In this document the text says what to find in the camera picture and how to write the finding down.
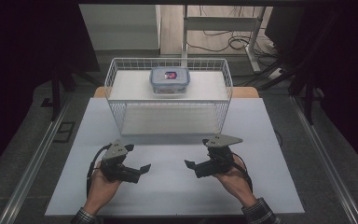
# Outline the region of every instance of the wire basket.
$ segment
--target wire basket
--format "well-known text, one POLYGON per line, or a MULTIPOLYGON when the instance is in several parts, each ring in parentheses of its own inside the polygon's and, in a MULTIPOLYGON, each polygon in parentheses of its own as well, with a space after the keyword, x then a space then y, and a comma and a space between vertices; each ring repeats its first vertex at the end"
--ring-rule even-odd
POLYGON ((225 59, 115 58, 105 96, 122 135, 221 133, 232 96, 225 59), (186 64, 186 94, 158 95, 149 83, 155 67, 186 64))

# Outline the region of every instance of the human hand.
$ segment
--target human hand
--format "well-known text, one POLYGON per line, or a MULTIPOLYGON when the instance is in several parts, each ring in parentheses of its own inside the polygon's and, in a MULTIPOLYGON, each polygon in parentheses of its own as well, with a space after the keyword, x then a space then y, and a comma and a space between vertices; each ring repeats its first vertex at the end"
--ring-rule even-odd
MULTIPOLYGON (((234 161, 246 170, 245 164, 236 155, 233 155, 234 161)), ((231 167, 225 174, 214 175, 225 189, 234 197, 236 197, 244 207, 251 207, 257 203, 257 199, 252 193, 249 184, 246 182, 241 171, 235 167, 231 167)))
POLYGON ((93 216, 96 216, 98 211, 112 200, 122 182, 119 180, 109 182, 101 172, 100 166, 101 162, 99 161, 92 174, 89 196, 83 207, 85 212, 93 216))

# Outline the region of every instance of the container lid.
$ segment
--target container lid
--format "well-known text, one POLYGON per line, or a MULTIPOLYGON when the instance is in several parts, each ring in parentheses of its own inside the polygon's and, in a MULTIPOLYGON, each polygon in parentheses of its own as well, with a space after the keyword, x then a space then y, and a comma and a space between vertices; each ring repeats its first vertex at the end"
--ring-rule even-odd
POLYGON ((150 73, 152 86, 187 86, 189 82, 190 74, 184 67, 155 67, 150 73))

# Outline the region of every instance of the plastic food container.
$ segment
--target plastic food container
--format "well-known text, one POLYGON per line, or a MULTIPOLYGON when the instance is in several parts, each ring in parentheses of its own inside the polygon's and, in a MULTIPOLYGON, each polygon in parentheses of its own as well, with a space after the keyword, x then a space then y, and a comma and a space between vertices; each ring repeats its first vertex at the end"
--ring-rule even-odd
POLYGON ((150 72, 150 84, 155 94, 184 94, 190 74, 184 67, 155 67, 150 72))

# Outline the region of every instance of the sleeve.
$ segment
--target sleeve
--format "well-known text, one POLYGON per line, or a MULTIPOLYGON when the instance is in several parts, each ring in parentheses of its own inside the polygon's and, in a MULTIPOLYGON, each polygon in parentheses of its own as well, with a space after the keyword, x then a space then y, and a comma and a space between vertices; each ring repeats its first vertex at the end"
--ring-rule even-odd
POLYGON ((249 208, 242 208, 246 220, 250 224, 283 224, 284 222, 275 216, 269 205, 263 198, 257 199, 258 203, 249 208))
POLYGON ((72 218, 71 224, 94 224, 95 219, 95 216, 85 212, 83 208, 80 208, 76 216, 72 218))

